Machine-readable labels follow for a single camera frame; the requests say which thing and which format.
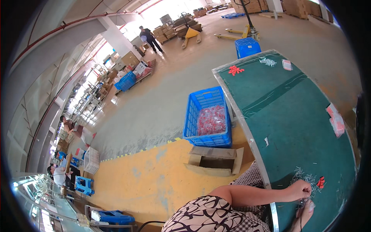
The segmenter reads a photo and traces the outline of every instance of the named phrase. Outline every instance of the green work surface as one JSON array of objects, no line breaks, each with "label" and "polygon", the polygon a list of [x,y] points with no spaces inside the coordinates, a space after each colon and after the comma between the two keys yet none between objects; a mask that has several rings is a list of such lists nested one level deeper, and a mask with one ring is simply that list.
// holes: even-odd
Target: green work surface
[{"label": "green work surface", "polygon": [[[263,56],[277,64],[260,63]],[[229,65],[216,70],[228,88],[228,97],[243,114],[273,189],[288,187],[296,166],[305,174],[316,175],[316,181],[325,177],[322,193],[312,199],[314,214],[305,225],[305,231],[320,232],[336,218],[350,195],[355,181],[353,151],[346,133],[336,138],[325,95],[293,64],[292,71],[283,69],[282,59],[270,50],[232,63],[244,69],[235,76],[228,73]],[[296,207],[276,203],[279,231],[291,226]]]}]

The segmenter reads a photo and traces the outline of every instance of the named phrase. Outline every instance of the pallet jack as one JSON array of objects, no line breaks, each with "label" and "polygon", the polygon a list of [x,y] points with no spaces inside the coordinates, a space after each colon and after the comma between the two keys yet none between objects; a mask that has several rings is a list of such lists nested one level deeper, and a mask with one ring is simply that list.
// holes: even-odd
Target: pallet jack
[{"label": "pallet jack", "polygon": [[185,48],[187,47],[187,45],[188,45],[188,39],[189,39],[189,38],[192,38],[192,37],[197,36],[197,40],[196,40],[196,42],[197,42],[197,43],[200,43],[200,42],[201,42],[201,33],[198,32],[198,31],[196,31],[196,30],[194,30],[194,29],[192,29],[192,28],[188,25],[187,20],[186,20],[186,18],[185,18],[185,15],[186,15],[185,12],[181,13],[180,15],[181,15],[181,16],[179,16],[179,17],[182,17],[182,18],[184,19],[185,24],[186,24],[186,27],[188,28],[188,31],[187,31],[187,33],[186,33],[186,35],[185,35],[184,43],[182,44],[182,49],[185,49]]},{"label": "pallet jack", "polygon": [[240,0],[241,4],[236,3],[236,0],[233,0],[233,1],[236,5],[240,5],[240,6],[243,7],[243,9],[245,11],[245,14],[247,16],[247,20],[249,21],[249,24],[245,26],[245,29],[243,31],[233,30],[233,29],[230,29],[230,28],[227,28],[226,31],[229,32],[229,33],[241,33],[242,37],[233,36],[233,35],[226,35],[226,34],[214,34],[214,36],[216,36],[218,38],[226,38],[226,39],[233,39],[233,40],[244,39],[244,38],[247,38],[247,37],[251,36],[254,40],[260,41],[260,34],[255,29],[255,27],[253,26],[253,24],[250,20],[249,13],[247,12],[247,9],[246,9],[246,5],[249,4],[250,1],[246,4],[244,4],[243,0]]}]

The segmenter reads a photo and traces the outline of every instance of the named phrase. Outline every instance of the factory floor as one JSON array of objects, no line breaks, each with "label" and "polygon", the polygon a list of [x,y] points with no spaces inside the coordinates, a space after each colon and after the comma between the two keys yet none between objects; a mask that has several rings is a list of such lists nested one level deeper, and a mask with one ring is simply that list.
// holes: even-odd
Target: factory floor
[{"label": "factory floor", "polygon": [[[234,177],[210,177],[188,171],[191,145],[181,140],[188,94],[217,86],[211,69],[236,60],[233,40],[215,33],[225,28],[243,30],[246,17],[223,19],[233,9],[197,20],[203,26],[202,42],[175,38],[162,45],[164,54],[150,48],[145,60],[156,58],[154,74],[116,98],[114,90],[88,127],[97,132],[91,146],[100,152],[100,168],[94,175],[95,194],[88,200],[106,210],[120,209],[138,222],[165,221],[179,207]],[[260,32],[261,50],[276,49],[306,73],[334,103],[347,121],[361,91],[359,72],[341,29],[309,17],[283,15],[279,20],[253,14]],[[237,125],[234,148],[245,147],[241,172],[253,156]],[[69,151],[83,148],[75,139]]]}]

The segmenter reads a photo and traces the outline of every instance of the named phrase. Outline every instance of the man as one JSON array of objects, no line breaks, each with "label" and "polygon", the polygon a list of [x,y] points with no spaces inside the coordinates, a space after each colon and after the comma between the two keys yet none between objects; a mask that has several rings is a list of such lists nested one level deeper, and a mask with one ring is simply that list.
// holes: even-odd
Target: man
[{"label": "man", "polygon": [[144,29],[143,26],[140,26],[139,29],[142,31],[139,36],[147,37],[147,43],[149,43],[155,53],[157,53],[155,45],[160,52],[164,53],[164,51],[160,48],[160,45],[158,45],[157,41],[155,40],[155,35],[148,28]]},{"label": "man", "polygon": [[53,175],[53,181],[56,183],[59,187],[62,185],[68,186],[69,189],[74,191],[75,190],[75,178],[76,176],[80,176],[80,170],[71,166],[71,171],[66,172],[65,167],[54,167],[53,165],[50,165],[47,168],[47,172],[49,175]]},{"label": "man", "polygon": [[77,130],[75,130],[75,122],[72,123],[71,120],[67,120],[66,117],[64,117],[63,115],[60,117],[60,119],[63,122],[65,131],[67,131],[68,134],[71,134],[73,132],[74,135],[81,138],[86,147],[90,147],[90,143],[95,137],[96,133],[91,133],[88,129],[81,125],[79,125]]}]

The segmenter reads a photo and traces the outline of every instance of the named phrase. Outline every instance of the white plastic crate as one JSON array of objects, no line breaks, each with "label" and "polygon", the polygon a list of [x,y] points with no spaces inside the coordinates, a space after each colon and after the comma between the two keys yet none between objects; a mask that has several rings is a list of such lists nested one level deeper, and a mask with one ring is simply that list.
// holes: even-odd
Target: white plastic crate
[{"label": "white plastic crate", "polygon": [[84,171],[95,174],[99,169],[99,152],[89,147],[84,156]]}]

